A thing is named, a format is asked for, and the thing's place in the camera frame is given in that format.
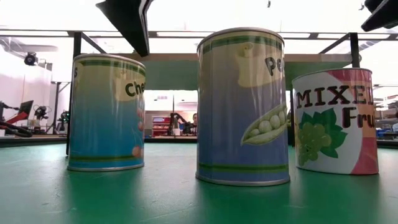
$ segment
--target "security camera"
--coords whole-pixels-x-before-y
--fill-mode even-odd
[[[38,61],[39,59],[36,57],[35,52],[28,52],[24,60],[25,64],[29,66],[37,65]]]

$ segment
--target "peas can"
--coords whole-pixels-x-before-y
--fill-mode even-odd
[[[335,174],[377,174],[372,72],[325,70],[292,81],[296,165]]]
[[[143,64],[107,54],[73,61],[70,170],[109,171],[144,165]]]
[[[258,28],[199,43],[197,178],[242,186],[290,180],[283,48],[280,35]]]

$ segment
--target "ceiling light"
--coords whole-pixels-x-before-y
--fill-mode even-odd
[[[374,84],[373,87],[398,87],[398,84]]]
[[[85,32],[89,37],[122,37],[122,34],[118,31],[109,32]]]
[[[65,31],[35,31],[35,30],[0,30],[0,35],[5,36],[65,36],[68,37],[68,33]]]
[[[358,39],[386,39],[390,34],[358,34]]]
[[[303,34],[303,33],[285,33],[285,32],[281,32],[278,33],[280,36],[282,36],[283,38],[308,38],[310,36],[310,34]]]
[[[207,37],[213,32],[156,32],[158,37]]]
[[[334,39],[340,39],[346,34],[318,34],[318,38],[334,38]]]
[[[377,111],[386,111],[388,110],[388,107],[382,107],[382,108],[376,108]]]

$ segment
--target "cable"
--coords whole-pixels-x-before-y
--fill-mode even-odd
[[[12,134],[15,134],[16,136],[23,137],[23,138],[30,138],[33,136],[33,134],[30,131],[27,131],[27,130],[20,128],[18,126],[15,126],[13,124],[9,124],[9,123],[2,122],[2,121],[0,121],[0,128],[4,128],[5,130],[11,132]]]

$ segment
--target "can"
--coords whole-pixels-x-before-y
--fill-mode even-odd
[[[108,54],[73,60],[68,169],[111,171],[144,165],[143,64]]]
[[[226,29],[198,44],[198,179],[266,186],[290,180],[284,41]]]
[[[377,174],[372,72],[343,68],[292,80],[296,166],[334,174]]]

